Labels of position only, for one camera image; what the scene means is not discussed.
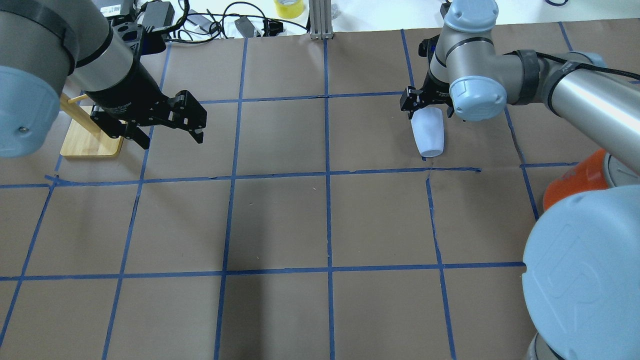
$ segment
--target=wooden stand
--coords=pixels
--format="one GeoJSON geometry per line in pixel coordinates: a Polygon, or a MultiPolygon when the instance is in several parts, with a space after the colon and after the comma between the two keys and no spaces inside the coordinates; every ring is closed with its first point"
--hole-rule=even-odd
{"type": "Polygon", "coordinates": [[[80,107],[76,104],[77,101],[86,98],[86,95],[83,95],[69,99],[69,96],[64,93],[60,96],[60,108],[73,119],[60,149],[60,155],[76,158],[116,156],[122,146],[122,137],[110,138],[89,117],[92,107],[80,107]]]}

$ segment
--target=blue tape grid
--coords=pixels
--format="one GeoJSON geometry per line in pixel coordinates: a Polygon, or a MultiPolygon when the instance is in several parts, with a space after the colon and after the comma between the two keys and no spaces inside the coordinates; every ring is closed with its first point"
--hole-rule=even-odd
{"type": "MultiPolygon", "coordinates": [[[[570,51],[572,51],[571,44],[566,35],[566,31],[564,30],[564,26],[561,22],[558,23],[561,31],[563,33],[564,39],[567,43],[567,46],[570,51]]],[[[403,41],[404,54],[406,58],[406,64],[408,69],[408,76],[411,84],[414,84],[413,72],[411,61],[409,57],[409,51],[406,43],[406,35],[404,30],[400,31],[401,38],[403,41]]],[[[227,100],[213,100],[213,101],[202,101],[201,104],[219,104],[219,103],[237,103],[238,104],[238,112],[237,112],[237,123],[236,123],[236,143],[234,147],[234,164],[231,176],[219,176],[219,177],[183,177],[183,178],[169,178],[169,179],[144,179],[144,172],[146,169],[148,151],[145,152],[145,157],[143,159],[143,166],[140,173],[140,179],[138,181],[115,181],[115,182],[94,182],[94,183],[77,183],[72,181],[66,181],[64,179],[60,179],[58,176],[51,177],[47,176],[46,178],[50,180],[51,184],[3,184],[0,185],[0,189],[11,189],[11,188],[40,188],[40,187],[48,187],[49,193],[45,200],[45,204],[43,206],[42,212],[40,214],[40,218],[38,219],[38,223],[36,225],[36,229],[34,231],[33,237],[31,239],[31,243],[29,244],[29,250],[22,267],[22,272],[19,276],[14,277],[0,277],[0,281],[17,281],[16,289],[13,294],[13,298],[6,315],[2,332],[0,332],[0,346],[3,343],[4,337],[6,335],[7,326],[10,322],[11,314],[15,307],[15,302],[17,300],[20,287],[24,281],[50,281],[50,280],[62,280],[62,279],[117,279],[118,285],[116,287],[116,294],[114,296],[114,302],[111,312],[111,317],[109,319],[109,327],[108,333],[105,339],[104,350],[102,358],[106,359],[108,354],[109,342],[111,338],[111,333],[113,331],[113,323],[115,321],[115,315],[118,307],[118,300],[120,296],[120,290],[122,287],[123,279],[133,279],[133,278],[158,278],[158,277],[201,277],[201,276],[220,276],[221,277],[221,288],[220,288],[220,299],[218,306],[218,323],[216,327],[216,338],[214,341],[214,358],[220,358],[220,338],[221,338],[221,326],[222,326],[222,318],[223,318],[223,310],[224,310],[224,297],[225,297],[225,285],[227,276],[244,276],[244,275],[264,275],[264,274],[300,274],[300,273],[323,273],[326,272],[328,274],[328,307],[329,307],[329,336],[330,336],[330,358],[332,360],[335,359],[335,332],[333,328],[334,319],[333,319],[333,273],[334,272],[363,272],[363,271],[392,271],[392,270],[438,270],[440,272],[440,285],[442,291],[442,299],[445,313],[445,322],[447,324],[447,335],[449,338],[449,348],[451,352],[451,357],[456,359],[455,345],[454,345],[454,336],[453,329],[451,325],[451,314],[449,310],[448,296],[446,290],[446,283],[444,277],[444,269],[451,268],[489,268],[489,267],[514,267],[514,266],[524,266],[522,262],[503,262],[503,263],[451,263],[447,264],[442,261],[442,254],[440,253],[440,248],[438,246],[437,240],[437,231],[435,228],[434,221],[434,204],[433,204],[433,196],[431,193],[431,184],[430,181],[426,181],[426,190],[429,201],[429,212],[431,217],[431,226],[433,230],[434,244],[436,249],[436,258],[437,264],[416,264],[416,265],[384,265],[384,266],[333,266],[333,258],[332,258],[332,243],[331,243],[331,176],[341,176],[341,175],[351,175],[351,174],[384,174],[384,173],[398,173],[398,172],[426,172],[430,170],[443,170],[443,171],[474,171],[480,172],[480,168],[473,167],[459,167],[459,168],[433,168],[433,167],[421,167],[421,168],[391,168],[391,169],[373,169],[373,170],[357,170],[357,171],[331,171],[330,170],[330,137],[329,137],[329,125],[330,125],[330,116],[329,116],[329,99],[331,98],[339,98],[339,97],[369,97],[369,96],[384,96],[384,95],[400,95],[402,92],[370,92],[370,93],[357,93],[357,94],[329,94],[329,78],[328,78],[328,51],[327,51],[327,41],[324,40],[324,94],[321,95],[311,95],[311,96],[291,96],[291,97],[264,97],[264,98],[251,98],[251,99],[243,99],[243,90],[244,90],[244,72],[246,68],[246,50],[247,50],[247,41],[244,41],[243,47],[243,65],[241,71],[241,84],[239,90],[239,98],[238,99],[227,99],[227,100]],[[237,151],[239,145],[239,135],[240,135],[240,120],[241,120],[241,110],[242,103],[244,102],[259,102],[259,101],[285,101],[285,100],[302,100],[302,99],[324,99],[324,110],[325,110],[325,156],[326,156],[326,168],[325,172],[300,172],[300,173],[290,173],[290,174],[257,174],[257,175],[248,175],[248,176],[237,176],[236,168],[237,168],[237,151]],[[232,213],[233,213],[233,199],[234,199],[234,190],[235,190],[235,181],[236,179],[266,179],[272,177],[301,177],[301,176],[325,176],[326,177],[326,201],[327,201],[327,267],[319,267],[319,268],[282,268],[282,269],[262,269],[262,270],[238,270],[238,271],[229,271],[227,270],[228,263],[228,250],[229,250],[229,240],[230,240],[230,231],[231,231],[231,221],[232,221],[232,213]],[[138,208],[138,203],[142,191],[142,187],[145,183],[165,183],[165,182],[178,182],[178,181],[215,181],[215,180],[231,180],[231,188],[230,188],[230,200],[228,205],[228,216],[227,216],[227,233],[225,234],[225,251],[223,258],[223,270],[221,271],[210,271],[210,272],[168,272],[168,273],[138,273],[138,274],[126,274],[124,272],[127,255],[129,250],[129,244],[131,242],[132,230],[135,223],[136,212],[138,208]],[[51,199],[53,190],[57,186],[118,186],[118,185],[128,185],[128,184],[137,184],[138,191],[136,193],[136,200],[134,202],[134,207],[132,209],[131,221],[129,224],[129,231],[127,233],[127,241],[125,243],[125,249],[123,252],[120,272],[118,274],[76,274],[76,275],[32,275],[26,276],[26,269],[29,263],[29,259],[31,253],[33,251],[33,247],[35,245],[35,241],[38,236],[38,232],[40,230],[40,225],[42,223],[42,219],[44,218],[47,206],[51,199]]],[[[162,88],[164,84],[164,79],[167,72],[169,56],[171,52],[171,46],[168,47],[167,56],[165,59],[163,75],[160,83],[160,87],[162,88]]],[[[533,195],[531,191],[531,186],[529,184],[528,176],[526,174],[527,168],[537,168],[537,167],[558,167],[558,166],[570,166],[575,165],[575,163],[538,163],[538,164],[528,164],[525,161],[524,154],[522,150],[519,148],[515,136],[515,130],[513,129],[513,124],[511,122],[511,117],[508,113],[508,110],[505,111],[507,116],[507,122],[509,124],[509,128],[511,130],[515,146],[519,154],[521,155],[522,165],[520,166],[523,172],[524,181],[527,185],[527,191],[529,192],[529,197],[532,202],[532,209],[534,211],[534,216],[537,218],[537,211],[535,207],[535,203],[533,200],[533,195]]],[[[153,135],[153,129],[151,129],[150,137],[153,135]]],[[[55,166],[55,171],[57,172],[60,168],[62,158],[59,157],[55,166]]]]}

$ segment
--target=light blue joint cap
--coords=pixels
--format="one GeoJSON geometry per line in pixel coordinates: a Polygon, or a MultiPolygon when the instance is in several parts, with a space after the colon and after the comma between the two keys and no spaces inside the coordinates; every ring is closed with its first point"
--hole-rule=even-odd
{"type": "Polygon", "coordinates": [[[456,114],[463,120],[480,121],[497,116],[507,105],[507,90],[492,78],[464,76],[449,87],[456,114]]]}
{"type": "Polygon", "coordinates": [[[444,23],[463,33],[484,33],[493,29],[498,19],[495,0],[455,0],[444,17],[444,23]]]}
{"type": "Polygon", "coordinates": [[[60,96],[28,72],[0,66],[0,157],[34,153],[58,116],[60,96]]]}
{"type": "Polygon", "coordinates": [[[586,56],[587,59],[589,59],[589,61],[591,61],[591,63],[593,65],[596,65],[596,66],[599,66],[599,67],[608,67],[607,63],[602,58],[602,55],[600,55],[598,53],[585,53],[585,52],[582,52],[582,51],[572,51],[572,53],[576,53],[576,54],[580,54],[580,55],[586,56]]]}
{"type": "Polygon", "coordinates": [[[554,204],[524,250],[533,324],[566,360],[638,359],[640,185],[554,204]]]}

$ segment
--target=white label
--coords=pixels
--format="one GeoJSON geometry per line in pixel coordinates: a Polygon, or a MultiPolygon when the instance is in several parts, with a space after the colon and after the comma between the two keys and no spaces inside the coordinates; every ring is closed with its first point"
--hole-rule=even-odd
{"type": "Polygon", "coordinates": [[[100,12],[104,15],[104,17],[117,16],[120,15],[121,7],[122,5],[105,6],[103,8],[100,8],[100,12]]]}

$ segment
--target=white surface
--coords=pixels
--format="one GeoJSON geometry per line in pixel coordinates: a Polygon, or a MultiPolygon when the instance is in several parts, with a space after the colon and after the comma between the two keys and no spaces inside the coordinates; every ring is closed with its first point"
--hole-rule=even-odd
{"type": "MultiPolygon", "coordinates": [[[[305,11],[295,19],[306,25],[308,0],[305,11]]],[[[171,0],[176,9],[176,18],[180,15],[178,0],[171,0]]],[[[249,0],[260,7],[267,17],[277,17],[273,0],[249,0]]],[[[444,0],[332,0],[337,4],[340,15],[333,21],[333,30],[338,31],[376,31],[415,28],[439,28],[442,26],[440,5],[444,0]]],[[[535,22],[579,21],[596,19],[626,19],[640,17],[640,0],[569,0],[568,4],[556,7],[544,0],[497,0],[500,8],[498,24],[527,24],[535,22]]],[[[196,11],[209,8],[213,13],[222,13],[231,3],[225,1],[190,0],[196,11]]],[[[230,12],[243,15],[259,15],[256,9],[247,5],[234,5],[230,12]]],[[[240,37],[233,24],[233,18],[227,22],[227,35],[240,37]]],[[[261,28],[260,20],[255,20],[261,28]]],[[[287,35],[302,34],[304,30],[285,24],[287,35]]]]}
{"type": "Polygon", "coordinates": [[[425,158],[438,156],[444,150],[444,116],[439,108],[423,108],[411,119],[413,138],[418,152],[425,158]]]}

